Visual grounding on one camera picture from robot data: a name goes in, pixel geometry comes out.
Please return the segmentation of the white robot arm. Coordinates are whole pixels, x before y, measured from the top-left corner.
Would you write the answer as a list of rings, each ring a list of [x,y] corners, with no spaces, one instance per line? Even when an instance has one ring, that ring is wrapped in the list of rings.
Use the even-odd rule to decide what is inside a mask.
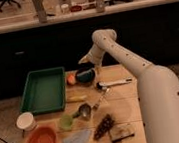
[[[80,63],[101,67],[107,52],[137,79],[140,112],[147,143],[179,143],[179,79],[168,67],[154,64],[116,43],[113,29],[92,33],[93,45]]]

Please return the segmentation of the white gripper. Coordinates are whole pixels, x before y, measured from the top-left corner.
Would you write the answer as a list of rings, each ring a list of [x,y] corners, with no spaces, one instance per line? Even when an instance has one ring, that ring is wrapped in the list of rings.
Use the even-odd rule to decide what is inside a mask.
[[[93,55],[92,53],[88,52],[84,57],[79,59],[79,64],[86,64],[86,63],[91,63],[94,64],[95,66],[99,65],[98,59]]]

